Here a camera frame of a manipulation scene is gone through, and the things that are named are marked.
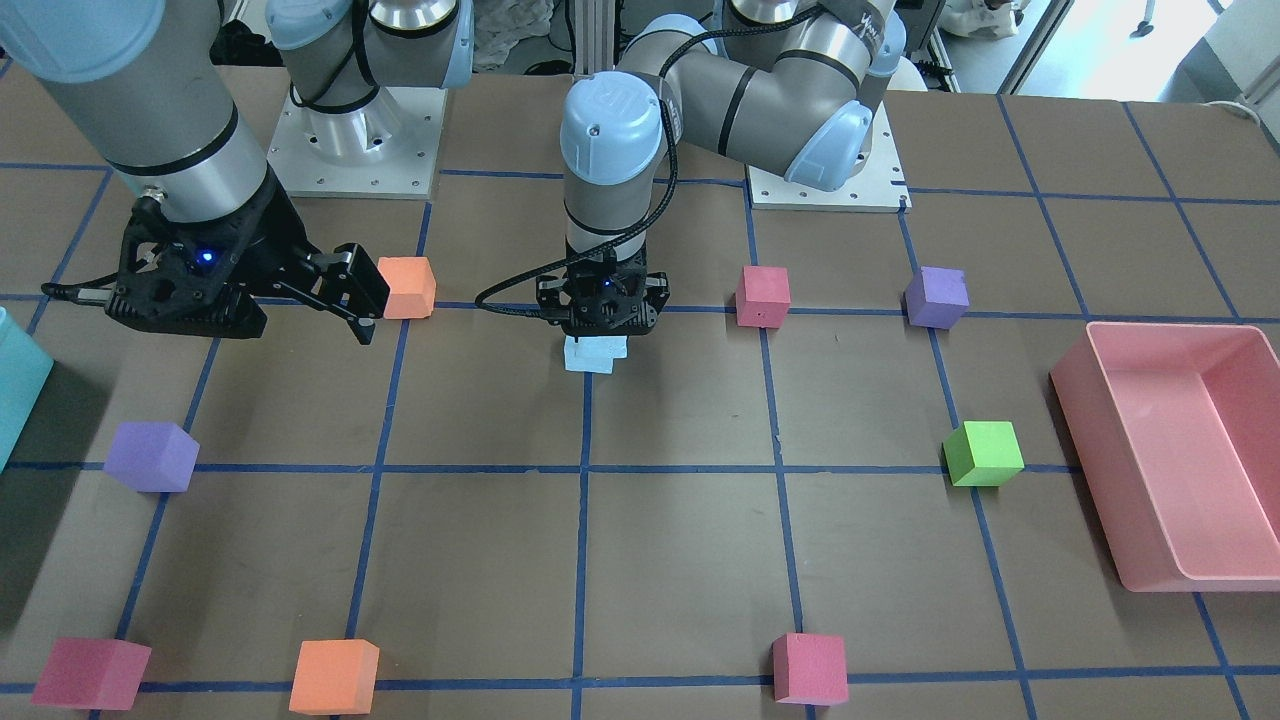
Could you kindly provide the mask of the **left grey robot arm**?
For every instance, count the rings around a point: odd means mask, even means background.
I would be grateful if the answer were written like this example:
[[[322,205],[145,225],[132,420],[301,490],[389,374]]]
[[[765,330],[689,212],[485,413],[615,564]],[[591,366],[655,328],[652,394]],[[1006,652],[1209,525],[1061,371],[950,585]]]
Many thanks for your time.
[[[652,20],[616,68],[576,82],[559,128],[566,258],[538,315],[568,337],[645,334],[669,297],[646,266],[660,167],[686,145],[812,190],[859,169],[908,32],[891,1],[723,1],[717,37]]]

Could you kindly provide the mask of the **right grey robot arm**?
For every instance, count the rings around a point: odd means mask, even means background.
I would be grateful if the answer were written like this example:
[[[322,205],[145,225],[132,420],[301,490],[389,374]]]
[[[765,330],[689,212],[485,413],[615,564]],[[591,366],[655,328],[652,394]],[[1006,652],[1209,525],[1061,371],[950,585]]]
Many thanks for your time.
[[[397,88],[458,88],[474,70],[471,1],[270,1],[296,137],[374,193],[415,193],[425,117]],[[252,340],[260,299],[292,299],[372,341],[390,295],[356,242],[307,237],[276,155],[242,118],[211,53],[223,1],[5,1],[3,47],[134,192],[114,273],[44,293],[148,333]]]

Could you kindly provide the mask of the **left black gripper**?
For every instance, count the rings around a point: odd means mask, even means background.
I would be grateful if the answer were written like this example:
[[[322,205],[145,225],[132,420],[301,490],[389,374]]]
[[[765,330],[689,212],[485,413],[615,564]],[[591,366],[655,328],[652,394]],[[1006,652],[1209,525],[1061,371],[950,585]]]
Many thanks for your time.
[[[668,300],[668,275],[648,270],[645,250],[625,260],[608,251],[536,278],[539,316],[575,338],[649,334]]]

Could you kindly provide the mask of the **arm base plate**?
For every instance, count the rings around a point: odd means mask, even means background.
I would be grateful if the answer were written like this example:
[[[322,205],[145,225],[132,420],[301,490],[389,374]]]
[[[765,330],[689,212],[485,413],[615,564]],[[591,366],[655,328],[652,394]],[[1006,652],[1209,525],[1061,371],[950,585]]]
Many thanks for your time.
[[[787,211],[897,213],[913,209],[887,110],[876,110],[859,154],[856,172],[835,191],[814,190],[780,176],[748,168],[748,187],[755,209]]]
[[[431,197],[451,97],[444,88],[381,88],[346,114],[285,101],[268,161],[293,199]]]

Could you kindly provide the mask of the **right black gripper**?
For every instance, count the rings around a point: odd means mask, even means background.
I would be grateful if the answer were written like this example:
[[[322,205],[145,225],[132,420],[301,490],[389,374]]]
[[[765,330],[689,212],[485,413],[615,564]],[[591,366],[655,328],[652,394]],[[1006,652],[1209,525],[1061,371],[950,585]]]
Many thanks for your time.
[[[259,297],[293,299],[342,319],[369,346],[389,288],[358,243],[320,255],[275,172],[239,209],[195,223],[166,218],[166,192],[134,201],[105,313],[131,329],[230,340],[262,334]]]

